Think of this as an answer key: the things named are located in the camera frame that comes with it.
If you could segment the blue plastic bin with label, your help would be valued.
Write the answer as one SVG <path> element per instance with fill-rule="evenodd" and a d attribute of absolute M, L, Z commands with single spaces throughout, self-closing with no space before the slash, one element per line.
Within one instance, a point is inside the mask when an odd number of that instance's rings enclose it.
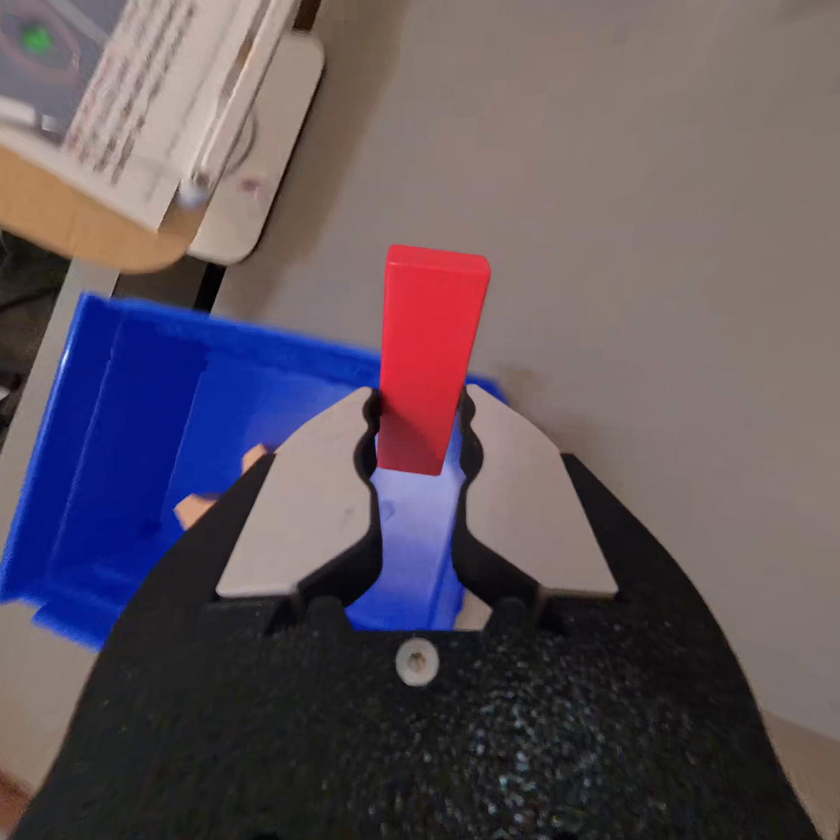
<path fill-rule="evenodd" d="M 224 492 L 382 357 L 194 311 L 80 299 L 2 559 L 2 602 L 99 651 L 183 535 L 190 494 Z"/>

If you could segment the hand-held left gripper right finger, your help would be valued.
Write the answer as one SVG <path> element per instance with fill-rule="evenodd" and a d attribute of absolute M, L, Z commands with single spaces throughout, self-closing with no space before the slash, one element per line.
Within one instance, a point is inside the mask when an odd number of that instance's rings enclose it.
<path fill-rule="evenodd" d="M 465 588 L 459 631 L 506 599 L 546 621 L 557 600 L 614 602 L 619 586 L 558 446 L 479 385 L 459 408 L 460 468 L 451 559 Z"/>

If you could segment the white document stand base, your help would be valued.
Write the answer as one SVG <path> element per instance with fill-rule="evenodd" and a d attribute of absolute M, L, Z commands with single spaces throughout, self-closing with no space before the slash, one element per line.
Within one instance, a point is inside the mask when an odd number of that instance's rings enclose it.
<path fill-rule="evenodd" d="M 280 38 L 188 256 L 231 266 L 255 250 L 323 68 L 314 34 L 292 29 Z"/>

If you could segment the instruction sheet on wooden stand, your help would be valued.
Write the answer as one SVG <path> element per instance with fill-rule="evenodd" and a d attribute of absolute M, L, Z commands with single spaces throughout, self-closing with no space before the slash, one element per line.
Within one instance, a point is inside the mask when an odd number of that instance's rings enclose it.
<path fill-rule="evenodd" d="M 114 213 L 3 147 L 2 230 L 69 259 L 84 259 L 124 273 L 151 272 L 187 256 L 280 38 L 292 29 L 314 34 L 321 5 L 319 1 L 262 2 L 192 173 L 179 186 L 156 230 Z"/>

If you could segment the printed instruction sheet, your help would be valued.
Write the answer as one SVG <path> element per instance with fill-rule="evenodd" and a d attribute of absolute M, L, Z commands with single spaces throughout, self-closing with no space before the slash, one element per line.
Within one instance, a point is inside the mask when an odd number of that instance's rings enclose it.
<path fill-rule="evenodd" d="M 263 3 L 1 6 L 2 147 L 156 230 Z"/>

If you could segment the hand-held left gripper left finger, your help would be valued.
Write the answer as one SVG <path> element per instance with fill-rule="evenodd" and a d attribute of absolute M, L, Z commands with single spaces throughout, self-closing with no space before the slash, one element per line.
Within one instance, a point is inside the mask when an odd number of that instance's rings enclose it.
<path fill-rule="evenodd" d="M 350 606 L 383 566 L 376 489 L 379 393 L 361 387 L 278 447 L 216 585 L 222 599 L 329 596 Z"/>

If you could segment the red wooden block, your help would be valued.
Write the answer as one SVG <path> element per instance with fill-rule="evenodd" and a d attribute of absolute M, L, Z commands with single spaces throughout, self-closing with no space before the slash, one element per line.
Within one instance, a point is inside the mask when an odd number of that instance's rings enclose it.
<path fill-rule="evenodd" d="M 490 277 L 482 255 L 409 245 L 388 249 L 379 467 L 441 473 Z"/>

